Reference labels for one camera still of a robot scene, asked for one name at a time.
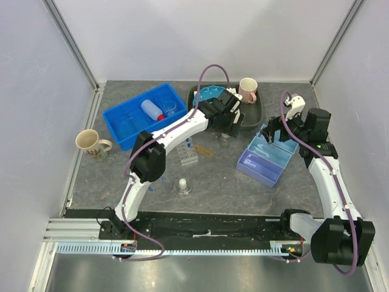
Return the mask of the clear round glass flask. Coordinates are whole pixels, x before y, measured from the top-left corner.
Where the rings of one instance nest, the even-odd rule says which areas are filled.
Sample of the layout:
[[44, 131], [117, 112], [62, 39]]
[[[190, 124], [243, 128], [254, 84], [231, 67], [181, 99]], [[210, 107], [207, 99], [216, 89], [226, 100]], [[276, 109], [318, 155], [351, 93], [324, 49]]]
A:
[[176, 189], [180, 196], [187, 196], [191, 192], [191, 188], [188, 183], [188, 180], [185, 178], [180, 178], [178, 180]]

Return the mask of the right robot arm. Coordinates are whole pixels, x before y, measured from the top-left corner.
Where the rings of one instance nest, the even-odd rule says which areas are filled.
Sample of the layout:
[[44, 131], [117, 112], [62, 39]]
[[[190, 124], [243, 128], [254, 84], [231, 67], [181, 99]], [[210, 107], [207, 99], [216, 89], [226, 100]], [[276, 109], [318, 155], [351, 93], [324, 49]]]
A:
[[340, 174], [335, 146], [328, 142], [331, 115], [319, 108], [290, 109], [271, 117], [238, 160], [236, 168], [273, 187], [298, 151], [312, 175], [323, 206], [319, 223], [304, 210], [286, 209], [280, 216], [279, 234], [285, 239], [299, 235], [311, 247], [315, 262], [335, 266], [362, 266], [375, 236], [374, 224], [362, 219], [354, 207]]

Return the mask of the white plastic wash bottle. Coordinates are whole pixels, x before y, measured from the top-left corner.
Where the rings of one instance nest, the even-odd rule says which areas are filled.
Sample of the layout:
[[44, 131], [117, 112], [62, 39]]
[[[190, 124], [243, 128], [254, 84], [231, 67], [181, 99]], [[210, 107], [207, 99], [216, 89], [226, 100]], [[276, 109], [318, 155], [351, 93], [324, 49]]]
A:
[[141, 104], [141, 108], [152, 120], [160, 121], [165, 118], [162, 110], [151, 100], [144, 100]]

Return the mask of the clear glass beaker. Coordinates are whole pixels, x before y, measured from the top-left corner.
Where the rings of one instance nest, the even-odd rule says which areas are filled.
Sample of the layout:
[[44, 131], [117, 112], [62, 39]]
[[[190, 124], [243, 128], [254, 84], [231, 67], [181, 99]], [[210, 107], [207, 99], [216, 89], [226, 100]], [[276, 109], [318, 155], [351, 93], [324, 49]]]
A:
[[164, 103], [164, 110], [168, 117], [174, 115], [177, 110], [177, 105], [174, 101], [167, 101]]

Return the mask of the clear glass stoppered bottle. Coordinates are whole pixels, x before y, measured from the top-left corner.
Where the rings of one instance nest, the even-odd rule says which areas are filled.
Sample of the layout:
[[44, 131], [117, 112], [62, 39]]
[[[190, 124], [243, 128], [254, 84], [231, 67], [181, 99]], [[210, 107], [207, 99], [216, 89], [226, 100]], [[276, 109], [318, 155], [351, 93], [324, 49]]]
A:
[[222, 143], [224, 143], [224, 144], [228, 143], [229, 142], [229, 138], [230, 138], [230, 136], [228, 134], [225, 134], [225, 133], [221, 134], [221, 141], [222, 141]]

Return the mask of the brown test tube brush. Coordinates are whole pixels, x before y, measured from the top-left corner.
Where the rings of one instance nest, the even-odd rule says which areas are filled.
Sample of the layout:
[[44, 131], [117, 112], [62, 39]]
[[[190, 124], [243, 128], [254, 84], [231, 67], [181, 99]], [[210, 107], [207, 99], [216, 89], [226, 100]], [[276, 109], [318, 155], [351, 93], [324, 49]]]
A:
[[204, 156], [206, 156], [208, 158], [211, 158], [213, 156], [213, 153], [211, 151], [209, 151], [209, 150], [206, 150], [204, 147], [201, 147], [201, 146], [198, 146], [198, 145], [195, 145], [194, 147], [195, 147], [195, 150], [198, 153], [200, 153], [200, 154], [202, 154], [202, 155], [204, 155]]

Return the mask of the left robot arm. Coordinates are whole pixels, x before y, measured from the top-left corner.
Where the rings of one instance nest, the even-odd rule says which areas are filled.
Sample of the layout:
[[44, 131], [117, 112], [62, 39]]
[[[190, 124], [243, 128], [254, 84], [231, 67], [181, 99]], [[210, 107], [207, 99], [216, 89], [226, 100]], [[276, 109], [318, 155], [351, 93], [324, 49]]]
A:
[[115, 209], [110, 211], [108, 219], [102, 222], [101, 230], [106, 232], [105, 224], [109, 223], [111, 232], [118, 238], [129, 238], [134, 230], [131, 221], [137, 217], [146, 191], [165, 172], [167, 154], [187, 138], [209, 128], [236, 137], [244, 119], [240, 105], [235, 96], [227, 102], [203, 101], [184, 117], [159, 131], [140, 132], [125, 167], [128, 182], [124, 193]]

